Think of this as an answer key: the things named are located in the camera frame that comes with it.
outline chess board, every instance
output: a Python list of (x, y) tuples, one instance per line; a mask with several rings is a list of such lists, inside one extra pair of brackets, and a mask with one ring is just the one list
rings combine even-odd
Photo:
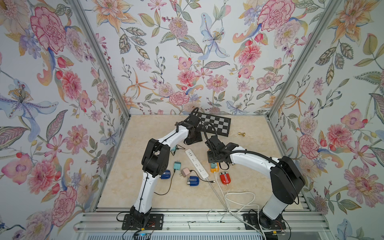
[[(205, 113), (197, 113), (197, 116), (201, 120), (197, 128), (201, 129), (203, 128), (203, 125), (205, 122), (211, 122), (215, 126), (217, 135), (228, 137), (229, 128), (231, 126), (230, 118), (224, 118), (221, 116), (205, 114)], [(208, 125), (207, 132), (215, 134), (215, 131), (213, 130), (211, 125)]]

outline white power strip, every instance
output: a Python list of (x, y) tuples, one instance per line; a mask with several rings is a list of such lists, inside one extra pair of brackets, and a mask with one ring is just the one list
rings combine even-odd
[(209, 176), (207, 171), (204, 169), (203, 165), (201, 165), (197, 157), (193, 154), (192, 150), (187, 149), (185, 153), (187, 154), (193, 165), (196, 167), (196, 170), (200, 173), (201, 178), (207, 178)]

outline red power adapter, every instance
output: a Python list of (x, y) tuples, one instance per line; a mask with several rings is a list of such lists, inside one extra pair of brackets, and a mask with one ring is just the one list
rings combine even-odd
[(224, 185), (227, 185), (231, 182), (231, 178), (229, 177), (229, 173), (227, 173), (227, 172), (222, 172), (220, 174), (220, 179)]

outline wall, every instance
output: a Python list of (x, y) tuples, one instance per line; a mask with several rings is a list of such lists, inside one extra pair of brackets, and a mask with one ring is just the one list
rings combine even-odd
[(0, 2), (0, 239), (71, 239), (124, 122), (64, 1)]
[(81, 1), (132, 114), (267, 113), (324, 2)]
[(340, 240), (384, 235), (383, 10), (344, 1), (272, 118)]

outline cable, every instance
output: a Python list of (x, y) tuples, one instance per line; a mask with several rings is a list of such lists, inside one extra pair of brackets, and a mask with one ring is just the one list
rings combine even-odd
[(171, 185), (172, 185), (172, 179), (173, 179), (173, 176), (175, 175), (175, 172), (176, 172), (176, 169), (173, 169), (173, 174), (172, 174), (172, 178), (170, 178), (170, 184), (169, 184), (168, 191), (167, 191), (166, 193), (164, 193), (164, 194), (158, 194), (158, 193), (156, 193), (156, 192), (155, 192), (155, 194), (160, 195), (160, 196), (163, 196), (163, 195), (166, 195), (166, 194), (169, 192), (170, 187), (171, 187)]
[(189, 171), (190, 171), (190, 172), (194, 171), (194, 172), (196, 173), (197, 177), (198, 177), (201, 181), (203, 181), (203, 182), (211, 182), (211, 183), (214, 183), (214, 182), (215, 182), (215, 181), (206, 181), (206, 180), (201, 179), (195, 170), (189, 170)]

